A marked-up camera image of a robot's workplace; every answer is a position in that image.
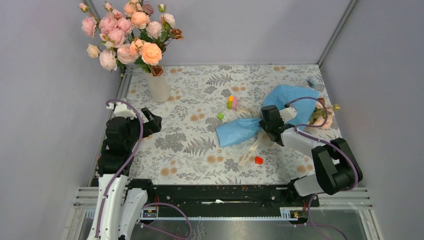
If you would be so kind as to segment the cream printed ribbon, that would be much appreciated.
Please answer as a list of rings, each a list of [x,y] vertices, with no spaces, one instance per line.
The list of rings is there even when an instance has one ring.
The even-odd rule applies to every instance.
[[[260,114],[257,112],[257,110],[255,110],[253,107],[249,106],[248,103],[246,101],[243,101],[243,100],[240,103],[237,103],[236,111],[243,112],[243,113],[250,113],[252,117],[259,117],[260,116]],[[255,142],[248,149],[247,153],[240,159],[240,161],[238,163],[239,169],[242,169],[248,163],[250,157],[253,156],[256,149],[258,148],[258,146],[262,142],[263,135],[264,135],[264,131],[261,128],[259,130],[259,132],[255,135],[256,136]]]

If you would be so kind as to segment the flower bouquet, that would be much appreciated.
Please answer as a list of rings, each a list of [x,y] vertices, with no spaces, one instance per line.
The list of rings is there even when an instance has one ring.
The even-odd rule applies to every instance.
[[[264,107],[275,105],[278,110],[294,107],[297,115],[286,124],[290,128],[282,134],[282,142],[277,142],[282,146],[295,148],[301,144],[333,144],[307,134],[305,127],[321,128],[333,118],[333,108],[328,108],[325,101],[318,99],[318,92],[311,88],[279,85],[265,99]],[[221,147],[228,147],[240,144],[252,138],[262,129],[259,125],[259,118],[239,118],[216,128],[218,141]]]

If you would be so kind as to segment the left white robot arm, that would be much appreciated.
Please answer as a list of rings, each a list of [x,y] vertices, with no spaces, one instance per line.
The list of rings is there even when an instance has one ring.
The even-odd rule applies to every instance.
[[[107,121],[98,160],[98,198],[89,240],[129,240],[142,206],[155,200],[149,187],[129,186],[135,152],[146,138],[162,129],[162,118],[148,108],[141,109],[146,122],[126,106],[117,104],[115,116]]]

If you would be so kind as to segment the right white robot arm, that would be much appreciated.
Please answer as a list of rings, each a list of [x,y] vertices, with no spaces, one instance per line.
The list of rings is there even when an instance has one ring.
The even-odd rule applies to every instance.
[[[362,170],[345,139],[326,141],[307,134],[287,123],[276,105],[261,108],[259,125],[273,143],[311,158],[315,170],[312,175],[292,179],[281,194],[271,194],[273,202],[299,206],[313,194],[331,196],[354,189],[363,179]]]

